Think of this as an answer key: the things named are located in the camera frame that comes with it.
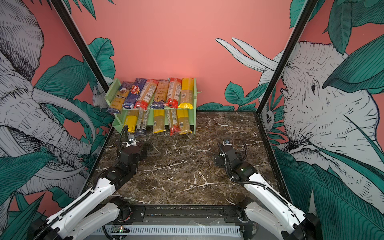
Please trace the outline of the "blue yellow spaghetti bag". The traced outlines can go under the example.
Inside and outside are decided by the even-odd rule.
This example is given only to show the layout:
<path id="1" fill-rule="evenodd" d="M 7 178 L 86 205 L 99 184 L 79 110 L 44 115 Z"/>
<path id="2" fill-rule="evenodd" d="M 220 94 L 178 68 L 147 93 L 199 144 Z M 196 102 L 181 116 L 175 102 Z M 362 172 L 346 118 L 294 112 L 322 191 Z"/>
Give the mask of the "blue yellow spaghetti bag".
<path id="1" fill-rule="evenodd" d="M 109 108 L 107 109 L 108 113 L 111 114 L 120 114 L 123 109 L 123 103 L 129 95 L 129 91 L 132 87 L 132 83 L 130 82 L 122 82 L 119 86 L 114 99 L 112 100 Z"/>

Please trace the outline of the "yellow label spaghetti bag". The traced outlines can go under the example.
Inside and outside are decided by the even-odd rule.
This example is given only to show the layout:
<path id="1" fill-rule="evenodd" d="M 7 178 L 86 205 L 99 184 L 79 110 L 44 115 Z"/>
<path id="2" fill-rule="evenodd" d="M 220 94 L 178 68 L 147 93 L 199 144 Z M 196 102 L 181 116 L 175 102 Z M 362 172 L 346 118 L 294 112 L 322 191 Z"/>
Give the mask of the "yellow label spaghetti bag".
<path id="1" fill-rule="evenodd" d="M 128 133 L 134 133 L 138 121 L 139 110 L 128 110 L 124 120 L 124 126 L 127 127 Z"/>

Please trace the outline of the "right black frame post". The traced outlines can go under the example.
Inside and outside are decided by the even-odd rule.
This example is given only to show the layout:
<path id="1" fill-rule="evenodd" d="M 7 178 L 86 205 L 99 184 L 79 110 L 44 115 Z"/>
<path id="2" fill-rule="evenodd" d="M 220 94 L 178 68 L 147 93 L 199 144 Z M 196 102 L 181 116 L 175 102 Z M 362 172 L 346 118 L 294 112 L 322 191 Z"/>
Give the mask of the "right black frame post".
<path id="1" fill-rule="evenodd" d="M 269 96 L 271 95 L 275 85 L 277 84 L 277 81 L 280 79 L 281 77 L 281 74 L 283 73 L 283 70 L 285 68 L 285 66 L 287 65 L 287 62 L 296 46 L 296 43 L 299 41 L 301 35 L 302 35 L 302 32 L 304 31 L 304 28 L 307 24 L 307 22 L 309 21 L 309 18 L 315 8 L 315 6 L 317 5 L 317 2 L 318 1 L 313 1 L 313 0 L 310 0 L 310 1 L 306 1 L 305 4 L 304 4 L 304 7 L 300 13 L 300 16 L 299 16 L 299 19 L 294 27 L 294 30 L 291 34 L 291 37 L 283 51 L 283 54 L 281 56 L 281 59 L 278 63 L 278 66 L 277 68 L 274 70 L 274 74 L 272 76 L 272 79 L 270 80 L 269 84 L 268 84 L 268 87 L 266 89 L 266 92 L 262 98 L 262 101 L 256 111 L 256 114 L 257 116 L 260 116 L 261 113 L 262 113 L 262 110 L 264 109 L 266 103 L 267 103 L 267 100 L 269 98 Z"/>

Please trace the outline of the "dark blue pasta box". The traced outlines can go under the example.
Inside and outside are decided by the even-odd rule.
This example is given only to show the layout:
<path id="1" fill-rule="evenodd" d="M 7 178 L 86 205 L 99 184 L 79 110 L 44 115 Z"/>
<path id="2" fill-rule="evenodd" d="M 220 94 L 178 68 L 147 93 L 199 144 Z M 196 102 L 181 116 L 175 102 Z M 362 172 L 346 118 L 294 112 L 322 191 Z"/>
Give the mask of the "dark blue pasta box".
<path id="1" fill-rule="evenodd" d="M 127 98 L 123 103 L 123 109 L 134 109 L 136 102 L 141 95 L 147 79 L 137 78 L 129 91 Z"/>

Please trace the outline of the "black frame post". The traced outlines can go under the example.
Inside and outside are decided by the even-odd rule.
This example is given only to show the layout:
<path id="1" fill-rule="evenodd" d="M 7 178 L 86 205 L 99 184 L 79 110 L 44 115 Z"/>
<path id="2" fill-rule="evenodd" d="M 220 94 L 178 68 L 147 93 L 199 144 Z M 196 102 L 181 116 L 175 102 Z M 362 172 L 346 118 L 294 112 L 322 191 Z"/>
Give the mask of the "black frame post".
<path id="1" fill-rule="evenodd" d="M 281 77 L 281 74 L 283 73 L 283 70 L 285 68 L 285 66 L 287 65 L 287 62 L 296 46 L 296 43 L 299 41 L 301 35 L 302 35 L 302 32 L 304 31 L 304 28 L 307 24 L 307 22 L 309 21 L 309 18 L 315 8 L 315 6 L 317 5 L 317 2 L 318 1 L 313 1 L 313 0 L 310 0 L 310 1 L 306 1 L 305 4 L 304 4 L 304 7 L 300 13 L 300 16 L 299 16 L 299 19 L 294 27 L 294 30 L 291 34 L 291 37 L 283 51 L 283 54 L 281 56 L 281 59 L 278 63 L 278 66 L 277 68 L 274 70 L 274 74 L 272 76 L 272 79 L 270 80 L 269 84 L 268 84 L 268 87 L 266 89 L 266 92 L 262 98 L 262 101 L 256 111 L 256 114 L 257 116 L 260 116 L 261 113 L 262 113 L 262 110 L 264 109 L 266 103 L 267 103 L 267 100 L 269 98 L 269 96 L 271 95 L 275 85 L 277 84 L 277 81 L 280 79 Z"/>
<path id="2" fill-rule="evenodd" d="M 103 90 L 107 92 L 109 90 L 109 85 L 107 84 L 104 78 L 104 75 L 101 69 L 99 68 L 99 65 L 97 64 L 95 58 L 93 57 L 88 45 L 85 43 L 85 40 L 81 35 L 78 27 L 73 21 L 71 14 L 67 9 L 66 5 L 64 4 L 63 1 L 58 1 L 58 0 L 52 0 L 50 2 L 52 3 L 54 9 L 56 10 L 62 22 L 64 23 L 65 27 L 67 28 L 72 39 L 76 43 L 78 49 L 80 50 L 83 57 L 85 58 L 92 73 L 95 75 L 96 79 L 98 80 Z"/>

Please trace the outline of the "clear white label spaghetti bag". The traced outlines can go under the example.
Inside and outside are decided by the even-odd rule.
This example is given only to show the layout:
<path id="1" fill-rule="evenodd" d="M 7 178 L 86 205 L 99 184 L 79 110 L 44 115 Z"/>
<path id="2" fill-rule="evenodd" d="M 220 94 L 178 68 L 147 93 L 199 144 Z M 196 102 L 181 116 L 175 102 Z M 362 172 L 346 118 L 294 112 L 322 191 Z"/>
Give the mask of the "clear white label spaghetti bag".
<path id="1" fill-rule="evenodd" d="M 148 110 L 143 110 L 143 109 L 139 110 L 136 131 L 135 131 L 136 137 L 147 135 L 148 117 L 149 117 Z"/>

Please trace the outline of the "yellow spaghetti bag long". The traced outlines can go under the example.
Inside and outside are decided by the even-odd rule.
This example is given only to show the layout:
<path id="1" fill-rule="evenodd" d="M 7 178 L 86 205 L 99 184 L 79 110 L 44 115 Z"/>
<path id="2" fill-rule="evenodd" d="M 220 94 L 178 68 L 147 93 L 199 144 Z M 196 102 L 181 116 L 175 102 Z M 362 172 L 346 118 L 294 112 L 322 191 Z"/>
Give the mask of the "yellow spaghetti bag long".
<path id="1" fill-rule="evenodd" d="M 194 97 L 194 79 L 183 78 L 179 108 L 193 109 L 194 108 L 193 97 Z"/>

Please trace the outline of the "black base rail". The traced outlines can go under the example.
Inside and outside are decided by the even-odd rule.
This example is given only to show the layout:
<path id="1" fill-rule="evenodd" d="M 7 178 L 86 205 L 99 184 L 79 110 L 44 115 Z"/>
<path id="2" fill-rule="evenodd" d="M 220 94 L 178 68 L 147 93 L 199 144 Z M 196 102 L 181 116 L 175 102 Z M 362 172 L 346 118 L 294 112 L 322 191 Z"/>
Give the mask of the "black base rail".
<path id="1" fill-rule="evenodd" d="M 130 205 L 131 217 L 125 225 L 160 220 L 223 220 L 226 224 L 257 227 L 258 224 L 240 219 L 240 208 L 235 205 Z"/>

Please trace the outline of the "green two-tier shelf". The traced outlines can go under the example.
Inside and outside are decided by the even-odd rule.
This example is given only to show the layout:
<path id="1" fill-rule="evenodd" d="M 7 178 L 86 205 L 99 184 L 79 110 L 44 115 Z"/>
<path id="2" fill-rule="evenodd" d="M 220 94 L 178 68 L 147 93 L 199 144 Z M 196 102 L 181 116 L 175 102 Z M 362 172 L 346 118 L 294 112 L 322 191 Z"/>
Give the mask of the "green two-tier shelf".
<path id="1" fill-rule="evenodd" d="M 109 90 L 106 92 L 105 95 L 105 101 L 107 102 L 108 106 L 111 105 L 111 102 L 113 101 L 116 92 L 119 90 L 121 86 L 121 81 L 119 79 L 114 79 L 114 81 L 109 84 Z M 189 112 L 189 122 L 190 122 L 190 128 L 193 132 L 193 134 L 196 133 L 196 114 L 197 114 L 197 95 L 198 95 L 198 90 L 197 90 L 197 80 L 194 79 L 194 107 L 193 109 L 186 109 Z M 149 117 L 148 117 L 148 123 L 147 126 L 152 126 L 154 122 L 154 114 L 153 111 L 155 109 L 152 109 L 148 107 L 149 111 Z M 125 119 L 126 116 L 128 115 L 129 110 L 123 109 L 120 114 L 114 114 L 115 120 L 112 123 L 112 127 L 115 128 L 116 131 L 119 133 L 122 131 L 124 125 L 125 125 Z"/>

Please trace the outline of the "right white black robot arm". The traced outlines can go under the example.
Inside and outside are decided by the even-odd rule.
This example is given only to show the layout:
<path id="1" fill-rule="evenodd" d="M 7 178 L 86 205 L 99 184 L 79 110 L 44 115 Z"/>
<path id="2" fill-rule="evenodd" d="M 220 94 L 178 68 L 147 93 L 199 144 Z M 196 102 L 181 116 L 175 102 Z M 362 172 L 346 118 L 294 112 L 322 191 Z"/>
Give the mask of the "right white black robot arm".
<path id="1" fill-rule="evenodd" d="M 261 203 L 251 201 L 240 207 L 242 222 L 261 225 L 279 240 L 321 240 L 322 227 L 318 217 L 306 214 L 275 191 L 251 164 L 247 153 L 236 151 L 229 140 L 218 143 L 216 166 L 225 169 L 232 183 L 241 185 Z"/>

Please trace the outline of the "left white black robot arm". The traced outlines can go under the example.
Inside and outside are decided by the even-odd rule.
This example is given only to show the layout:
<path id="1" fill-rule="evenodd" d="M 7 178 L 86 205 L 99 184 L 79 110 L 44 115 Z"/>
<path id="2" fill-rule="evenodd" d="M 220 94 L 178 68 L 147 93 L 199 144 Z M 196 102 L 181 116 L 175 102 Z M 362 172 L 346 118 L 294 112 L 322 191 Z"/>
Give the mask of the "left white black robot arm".
<path id="1" fill-rule="evenodd" d="M 139 162 L 148 156 L 147 147 L 129 144 L 119 149 L 115 165 L 99 174 L 92 187 L 74 202 L 46 220 L 37 219 L 28 228 L 28 240 L 83 240 L 97 229 L 113 222 L 126 222 L 133 214 L 130 203 L 113 197 L 100 209 L 97 206 L 111 197 L 138 172 Z"/>

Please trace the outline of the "red spaghetti bag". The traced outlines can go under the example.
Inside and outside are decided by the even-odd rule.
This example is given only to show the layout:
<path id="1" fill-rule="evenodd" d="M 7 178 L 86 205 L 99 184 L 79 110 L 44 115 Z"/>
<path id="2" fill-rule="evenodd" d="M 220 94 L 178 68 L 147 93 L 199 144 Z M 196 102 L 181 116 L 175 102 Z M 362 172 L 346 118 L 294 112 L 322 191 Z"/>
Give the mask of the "red spaghetti bag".
<path id="1" fill-rule="evenodd" d="M 178 78 L 169 78 L 168 80 L 169 88 L 166 105 L 170 108 L 177 109 L 179 106 L 179 98 L 182 90 L 182 80 Z"/>
<path id="2" fill-rule="evenodd" d="M 181 129 L 179 127 L 179 121 L 177 116 L 176 110 L 165 110 L 167 120 L 168 120 L 168 126 L 170 128 L 170 135 L 177 135 L 181 132 Z"/>
<path id="3" fill-rule="evenodd" d="M 135 109 L 147 110 L 152 96 L 154 95 L 159 81 L 154 79 L 147 79 L 142 92 L 135 104 Z"/>

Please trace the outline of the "left black frame post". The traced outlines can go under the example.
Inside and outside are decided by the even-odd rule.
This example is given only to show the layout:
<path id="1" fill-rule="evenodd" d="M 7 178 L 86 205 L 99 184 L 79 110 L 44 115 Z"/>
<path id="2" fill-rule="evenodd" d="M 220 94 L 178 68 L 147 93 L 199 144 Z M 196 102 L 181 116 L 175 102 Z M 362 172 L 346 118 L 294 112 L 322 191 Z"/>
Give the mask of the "left black frame post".
<path id="1" fill-rule="evenodd" d="M 104 75 L 101 69 L 99 68 L 99 65 L 97 64 L 95 58 L 93 57 L 88 45 L 85 43 L 85 40 L 81 35 L 78 27 L 73 21 L 71 14 L 67 9 L 66 5 L 64 4 L 63 1 L 58 1 L 58 0 L 52 0 L 50 2 L 52 3 L 54 9 L 56 10 L 62 22 L 64 23 L 65 27 L 67 28 L 72 39 L 76 43 L 78 49 L 80 50 L 83 57 L 85 58 L 92 73 L 95 75 L 96 79 L 98 80 L 103 90 L 107 92 L 109 90 L 109 85 L 107 84 L 104 78 Z"/>

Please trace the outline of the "blue-end yellow spaghetti bag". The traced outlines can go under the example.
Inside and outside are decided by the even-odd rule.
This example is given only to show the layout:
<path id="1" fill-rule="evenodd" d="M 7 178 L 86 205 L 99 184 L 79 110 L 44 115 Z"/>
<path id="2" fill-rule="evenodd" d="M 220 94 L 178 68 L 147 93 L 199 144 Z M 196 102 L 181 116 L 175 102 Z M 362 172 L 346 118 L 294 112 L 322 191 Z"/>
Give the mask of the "blue-end yellow spaghetti bag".
<path id="1" fill-rule="evenodd" d="M 151 109 L 164 109 L 167 101 L 167 94 L 169 89 L 169 81 L 160 80 L 154 95 L 153 102 L 150 106 Z"/>

